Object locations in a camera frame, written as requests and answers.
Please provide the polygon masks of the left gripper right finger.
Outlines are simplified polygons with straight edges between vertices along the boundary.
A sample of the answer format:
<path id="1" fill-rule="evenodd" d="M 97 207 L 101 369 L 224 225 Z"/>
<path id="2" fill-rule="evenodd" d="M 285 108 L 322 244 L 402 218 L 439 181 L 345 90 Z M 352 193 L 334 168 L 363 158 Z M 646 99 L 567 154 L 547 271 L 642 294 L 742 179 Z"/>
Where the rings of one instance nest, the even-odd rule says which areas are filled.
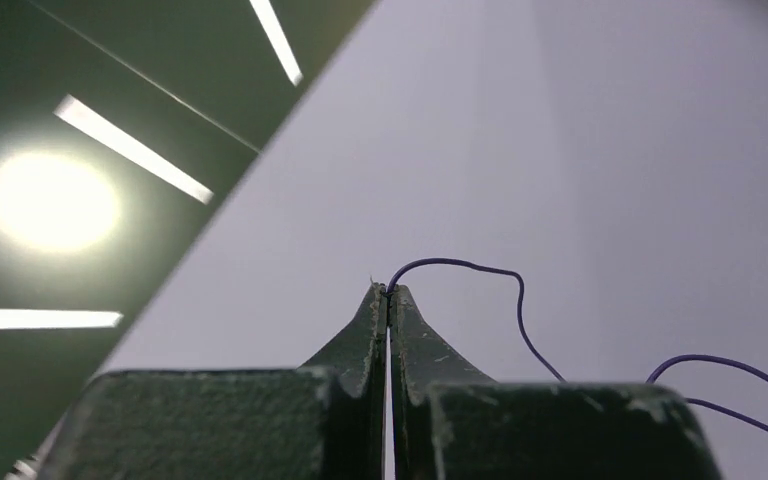
<path id="1" fill-rule="evenodd" d="M 685 399 L 642 383 L 500 382 L 388 301 L 400 479 L 717 479 Z"/>

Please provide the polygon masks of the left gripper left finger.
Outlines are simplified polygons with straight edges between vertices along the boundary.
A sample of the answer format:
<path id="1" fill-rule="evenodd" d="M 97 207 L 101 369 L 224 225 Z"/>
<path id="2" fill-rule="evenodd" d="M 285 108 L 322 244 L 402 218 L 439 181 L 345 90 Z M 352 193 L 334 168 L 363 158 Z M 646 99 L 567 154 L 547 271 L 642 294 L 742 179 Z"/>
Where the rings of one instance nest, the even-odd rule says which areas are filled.
<path id="1" fill-rule="evenodd" d="M 385 288 L 295 368 L 120 370 L 71 406 L 42 479 L 379 479 Z"/>

